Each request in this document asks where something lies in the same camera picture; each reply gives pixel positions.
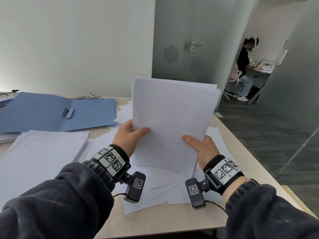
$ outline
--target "blue file folder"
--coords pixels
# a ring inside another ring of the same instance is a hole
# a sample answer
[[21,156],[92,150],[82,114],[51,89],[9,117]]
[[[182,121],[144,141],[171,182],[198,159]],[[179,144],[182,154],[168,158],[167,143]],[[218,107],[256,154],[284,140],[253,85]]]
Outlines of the blue file folder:
[[0,132],[64,132],[114,125],[115,99],[72,100],[21,92],[0,110]]

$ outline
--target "wooden table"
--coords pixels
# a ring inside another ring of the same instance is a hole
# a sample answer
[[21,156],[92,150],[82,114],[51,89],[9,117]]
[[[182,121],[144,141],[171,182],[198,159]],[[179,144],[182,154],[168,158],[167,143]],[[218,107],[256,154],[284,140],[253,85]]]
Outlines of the wooden table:
[[[116,98],[116,105],[125,105],[130,100],[131,98]],[[219,129],[227,149],[239,163],[246,177],[254,178],[260,184],[274,186],[277,189],[277,195],[285,198],[296,208],[301,209],[215,115],[212,117],[209,126]],[[110,131],[108,127],[95,127],[86,130],[90,131],[90,138],[96,138]],[[6,152],[12,143],[0,144],[0,156]],[[169,205],[166,202],[125,215],[123,199],[118,196],[115,198],[109,219],[95,238],[132,237],[213,229],[224,227],[226,220],[227,215],[224,211],[213,204],[208,204],[206,208],[201,210],[194,210],[190,204]]]

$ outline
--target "black shirt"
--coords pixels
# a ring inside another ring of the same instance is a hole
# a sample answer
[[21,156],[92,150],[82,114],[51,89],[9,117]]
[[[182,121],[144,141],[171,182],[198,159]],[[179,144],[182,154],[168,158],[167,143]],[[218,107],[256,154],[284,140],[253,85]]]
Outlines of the black shirt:
[[249,64],[249,58],[248,58],[248,51],[245,47],[241,47],[241,51],[239,53],[238,59],[237,59],[237,66],[239,71],[242,72],[241,76],[244,76],[246,74],[246,66]]

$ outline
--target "human hand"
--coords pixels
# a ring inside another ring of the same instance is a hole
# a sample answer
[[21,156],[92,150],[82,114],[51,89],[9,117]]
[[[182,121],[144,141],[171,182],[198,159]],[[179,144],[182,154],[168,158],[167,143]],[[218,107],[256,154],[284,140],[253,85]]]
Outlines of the human hand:
[[149,127],[142,127],[132,132],[132,125],[131,119],[120,126],[112,142],[112,144],[120,146],[129,158],[135,151],[138,141],[150,131]]
[[220,155],[216,145],[210,136],[204,137],[203,141],[184,134],[182,140],[196,151],[199,167],[204,170],[205,166],[217,155]]

